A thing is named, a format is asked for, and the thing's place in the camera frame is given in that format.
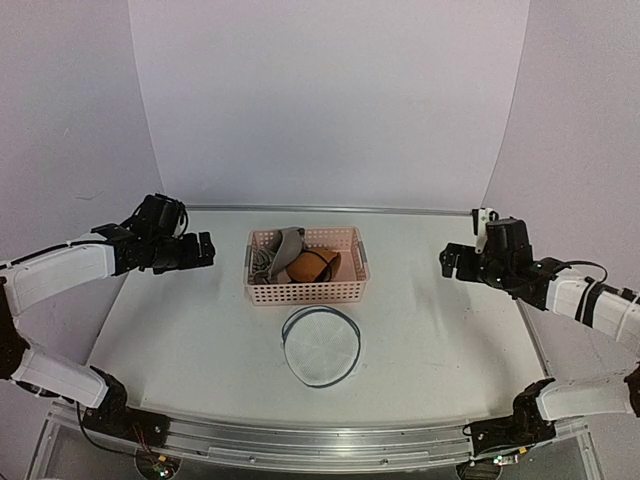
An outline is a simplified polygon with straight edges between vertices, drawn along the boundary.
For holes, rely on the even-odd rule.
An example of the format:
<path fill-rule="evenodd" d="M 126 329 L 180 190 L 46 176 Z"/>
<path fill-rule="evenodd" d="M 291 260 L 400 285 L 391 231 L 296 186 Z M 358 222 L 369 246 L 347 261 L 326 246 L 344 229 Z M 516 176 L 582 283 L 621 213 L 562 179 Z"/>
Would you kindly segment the grey bra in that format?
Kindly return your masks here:
<path fill-rule="evenodd" d="M 275 283 L 278 275 L 294 262 L 304 248 L 305 230 L 288 227 L 273 230 L 268 242 L 258 248 L 251 263 L 251 281 L 255 285 Z"/>

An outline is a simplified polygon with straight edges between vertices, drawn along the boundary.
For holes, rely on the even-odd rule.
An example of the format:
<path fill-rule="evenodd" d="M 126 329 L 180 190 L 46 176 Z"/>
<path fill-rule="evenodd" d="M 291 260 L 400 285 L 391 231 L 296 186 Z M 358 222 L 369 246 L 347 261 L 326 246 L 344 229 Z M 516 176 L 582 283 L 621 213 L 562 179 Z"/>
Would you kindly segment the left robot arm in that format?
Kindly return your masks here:
<path fill-rule="evenodd" d="M 81 285 L 133 270 L 155 275 L 210 267 L 215 247 L 207 232 L 189 231 L 186 206 L 148 194 L 120 223 L 1 265 L 1 378 L 95 409 L 96 421 L 114 437 L 134 428 L 134 415 L 118 400 L 105 373 L 48 353 L 22 335 L 18 318 L 31 307 Z"/>

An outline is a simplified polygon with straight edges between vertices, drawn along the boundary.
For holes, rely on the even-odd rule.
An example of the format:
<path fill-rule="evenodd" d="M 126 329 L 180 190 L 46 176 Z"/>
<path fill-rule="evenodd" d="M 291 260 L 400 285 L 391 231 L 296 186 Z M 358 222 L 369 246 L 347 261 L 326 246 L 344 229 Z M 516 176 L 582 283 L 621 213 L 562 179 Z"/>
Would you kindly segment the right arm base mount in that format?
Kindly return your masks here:
<path fill-rule="evenodd" d="M 512 403 L 508 416 L 479 420 L 465 425 L 462 433 L 471 439 L 474 456 L 529 447 L 556 437 L 555 422 L 545 420 L 536 400 L 554 378 L 527 386 Z"/>

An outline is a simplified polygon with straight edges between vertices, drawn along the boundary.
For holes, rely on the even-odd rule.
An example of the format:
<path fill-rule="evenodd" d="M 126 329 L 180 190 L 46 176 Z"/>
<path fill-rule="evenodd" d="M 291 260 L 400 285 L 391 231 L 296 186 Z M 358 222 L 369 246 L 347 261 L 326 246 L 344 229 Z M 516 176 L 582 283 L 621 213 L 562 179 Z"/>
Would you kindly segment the pink plastic basket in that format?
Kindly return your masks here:
<path fill-rule="evenodd" d="M 360 231 L 353 226 L 253 230 L 244 280 L 256 306 L 358 302 L 369 280 Z"/>

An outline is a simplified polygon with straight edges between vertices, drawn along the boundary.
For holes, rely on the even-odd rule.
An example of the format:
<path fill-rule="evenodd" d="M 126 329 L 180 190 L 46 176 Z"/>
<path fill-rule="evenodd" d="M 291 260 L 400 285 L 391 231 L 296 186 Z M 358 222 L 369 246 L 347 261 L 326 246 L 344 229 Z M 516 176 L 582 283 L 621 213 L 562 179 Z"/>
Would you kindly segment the white mesh laundry bag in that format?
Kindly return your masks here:
<path fill-rule="evenodd" d="M 357 323 L 340 310 L 312 305 L 294 311 L 281 328 L 287 366 L 306 387 L 326 389 L 356 369 L 362 353 Z"/>

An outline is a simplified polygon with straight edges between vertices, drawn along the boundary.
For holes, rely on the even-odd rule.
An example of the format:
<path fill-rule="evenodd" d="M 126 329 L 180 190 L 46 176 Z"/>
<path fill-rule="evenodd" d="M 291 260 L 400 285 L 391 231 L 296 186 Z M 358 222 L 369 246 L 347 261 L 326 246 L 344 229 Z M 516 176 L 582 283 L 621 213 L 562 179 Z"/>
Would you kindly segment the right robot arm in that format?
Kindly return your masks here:
<path fill-rule="evenodd" d="M 605 277 L 580 272 L 589 263 L 552 257 L 536 259 L 524 221 L 498 218 L 487 209 L 474 213 L 475 242 L 449 243 L 439 254 L 445 278 L 484 284 L 540 311 L 576 321 L 639 352 L 639 294 L 615 288 Z M 537 387 L 534 403 L 509 414 L 503 433 L 524 443 L 543 420 L 608 413 L 639 414 L 639 370 L 583 380 L 552 380 Z"/>

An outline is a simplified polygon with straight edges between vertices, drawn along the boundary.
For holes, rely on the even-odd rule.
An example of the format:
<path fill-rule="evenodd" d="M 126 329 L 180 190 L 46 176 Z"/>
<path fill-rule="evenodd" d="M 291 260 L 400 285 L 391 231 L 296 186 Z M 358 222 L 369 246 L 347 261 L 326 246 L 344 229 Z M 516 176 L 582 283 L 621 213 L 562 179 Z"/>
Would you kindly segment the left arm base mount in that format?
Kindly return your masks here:
<path fill-rule="evenodd" d="M 105 381 L 107 392 L 96 408 L 86 408 L 80 426 L 113 438 L 138 442 L 146 447 L 163 447 L 169 430 L 169 417 L 128 405 L 125 386 L 113 375 L 94 366 L 90 369 Z"/>

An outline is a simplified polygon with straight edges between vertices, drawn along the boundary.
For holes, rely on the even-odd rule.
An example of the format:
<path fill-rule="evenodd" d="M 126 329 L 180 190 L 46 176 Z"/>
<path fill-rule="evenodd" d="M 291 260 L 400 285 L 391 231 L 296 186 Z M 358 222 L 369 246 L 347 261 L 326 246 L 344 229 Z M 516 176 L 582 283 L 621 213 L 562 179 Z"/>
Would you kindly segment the orange black bra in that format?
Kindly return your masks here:
<path fill-rule="evenodd" d="M 330 282 L 337 275 L 341 260 L 341 254 L 337 251 L 306 249 L 286 267 L 286 273 L 294 283 Z"/>

